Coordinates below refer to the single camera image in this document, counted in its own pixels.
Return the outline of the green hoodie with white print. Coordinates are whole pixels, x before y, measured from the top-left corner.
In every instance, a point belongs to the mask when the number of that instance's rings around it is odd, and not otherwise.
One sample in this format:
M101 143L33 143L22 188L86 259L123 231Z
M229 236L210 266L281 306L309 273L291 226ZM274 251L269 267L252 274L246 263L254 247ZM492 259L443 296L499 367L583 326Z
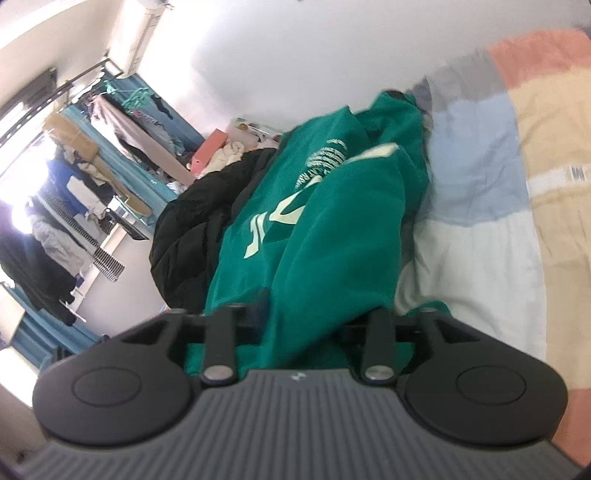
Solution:
M342 368L335 333L391 308L412 223L429 184L415 98L381 93L283 137L270 168L225 230L205 303L269 302L259 342L236 350L252 369Z

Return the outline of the teal clothes hanger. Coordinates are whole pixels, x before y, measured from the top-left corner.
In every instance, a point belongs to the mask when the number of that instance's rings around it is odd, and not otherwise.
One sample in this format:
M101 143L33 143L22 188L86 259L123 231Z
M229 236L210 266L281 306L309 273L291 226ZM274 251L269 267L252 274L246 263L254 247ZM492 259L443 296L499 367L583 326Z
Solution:
M151 99L150 90L140 87L134 90L124 90L116 87L112 81L104 80L105 93L118 102L121 107L128 111L140 109Z

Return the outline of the black puffer jacket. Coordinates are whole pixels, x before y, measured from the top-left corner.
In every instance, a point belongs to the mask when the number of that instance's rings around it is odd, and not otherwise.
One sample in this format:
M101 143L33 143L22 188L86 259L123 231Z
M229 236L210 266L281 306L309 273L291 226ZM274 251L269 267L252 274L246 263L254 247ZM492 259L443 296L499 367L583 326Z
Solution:
M204 310L225 229L276 159L273 148L246 153L238 162L196 180L169 202L156 222L150 272L166 305Z

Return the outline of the cream folded cloth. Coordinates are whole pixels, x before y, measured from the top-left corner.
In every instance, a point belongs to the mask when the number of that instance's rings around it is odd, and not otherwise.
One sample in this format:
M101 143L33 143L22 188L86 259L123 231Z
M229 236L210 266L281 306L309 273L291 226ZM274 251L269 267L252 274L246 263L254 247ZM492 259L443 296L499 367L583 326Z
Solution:
M244 152L245 146L242 142L231 141L228 144L225 144L213 153L211 160L209 160L207 166L204 167L198 177L204 178L204 176L209 173L220 171L224 167L242 160Z

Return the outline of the white air conditioner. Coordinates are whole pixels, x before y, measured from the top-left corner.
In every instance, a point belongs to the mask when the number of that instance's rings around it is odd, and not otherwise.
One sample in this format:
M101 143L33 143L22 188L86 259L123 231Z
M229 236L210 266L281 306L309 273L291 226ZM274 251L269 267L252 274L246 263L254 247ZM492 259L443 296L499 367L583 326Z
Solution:
M134 75L168 6L167 1L124 0L111 32L108 58L123 78Z

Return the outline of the pink shoe box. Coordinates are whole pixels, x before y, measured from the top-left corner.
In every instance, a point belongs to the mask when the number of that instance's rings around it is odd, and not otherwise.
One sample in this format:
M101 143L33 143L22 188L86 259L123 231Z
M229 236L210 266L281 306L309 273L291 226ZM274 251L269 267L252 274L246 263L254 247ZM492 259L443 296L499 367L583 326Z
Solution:
M198 177L204 171L205 167L211 162L214 153L225 145L226 140L228 140L228 134L219 129L215 129L204 140L191 157L190 173L194 177Z

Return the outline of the hanging beige pink garment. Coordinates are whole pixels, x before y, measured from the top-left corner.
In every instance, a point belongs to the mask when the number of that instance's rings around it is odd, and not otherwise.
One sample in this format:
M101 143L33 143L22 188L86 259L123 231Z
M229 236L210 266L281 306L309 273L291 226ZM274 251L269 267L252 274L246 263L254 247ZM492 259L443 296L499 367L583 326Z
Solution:
M104 96L95 96L92 113L103 121L126 145L139 150L152 164L182 185L190 186L195 177L172 154L143 131Z

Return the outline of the patchwork pastel bed quilt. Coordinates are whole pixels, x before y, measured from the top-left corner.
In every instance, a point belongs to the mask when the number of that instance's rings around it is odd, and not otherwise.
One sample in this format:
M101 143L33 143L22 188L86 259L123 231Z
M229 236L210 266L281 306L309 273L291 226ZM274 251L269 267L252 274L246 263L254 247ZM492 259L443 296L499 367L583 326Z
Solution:
M431 183L394 304L458 319L550 364L556 443L590 460L590 29L543 30L450 62L413 90Z

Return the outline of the light blue curtain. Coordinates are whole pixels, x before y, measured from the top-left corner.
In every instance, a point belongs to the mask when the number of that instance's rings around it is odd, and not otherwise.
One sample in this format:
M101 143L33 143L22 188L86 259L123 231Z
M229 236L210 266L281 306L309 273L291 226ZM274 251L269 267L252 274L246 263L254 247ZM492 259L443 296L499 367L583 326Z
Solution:
M140 109L124 110L105 93L104 80L124 90L146 87L151 99ZM116 282L124 266L106 249L112 233L145 242L178 181L126 145L93 116L95 96L104 96L143 131L165 103L138 77L105 75L78 95L71 84L52 85L37 100L19 100L1 120L1 289L22 310L12 346L40 365L55 349L79 352L96 336L78 313L82 296L95 280ZM119 181L151 210L132 211L111 185L89 173L70 147L43 130L59 113L100 148L100 157Z

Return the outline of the printed white pillow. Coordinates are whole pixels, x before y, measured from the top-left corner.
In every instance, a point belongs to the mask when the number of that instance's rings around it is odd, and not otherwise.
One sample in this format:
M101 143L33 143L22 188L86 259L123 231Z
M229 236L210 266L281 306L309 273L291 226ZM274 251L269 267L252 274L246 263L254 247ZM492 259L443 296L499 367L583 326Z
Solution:
M283 136L280 130L242 117L233 118L226 133L229 140L242 143L246 150L276 148Z

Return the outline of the hanging tan coat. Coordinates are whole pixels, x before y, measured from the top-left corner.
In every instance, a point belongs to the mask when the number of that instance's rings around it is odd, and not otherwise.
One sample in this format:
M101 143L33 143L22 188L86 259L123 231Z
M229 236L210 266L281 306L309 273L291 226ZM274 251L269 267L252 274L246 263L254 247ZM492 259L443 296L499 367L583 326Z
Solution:
M102 180L106 180L132 211L143 216L152 214L152 210L128 190L102 160L99 145L85 135L71 120L59 113L52 113L45 119L43 130L62 145L72 148L83 163L91 165L89 173L98 173Z

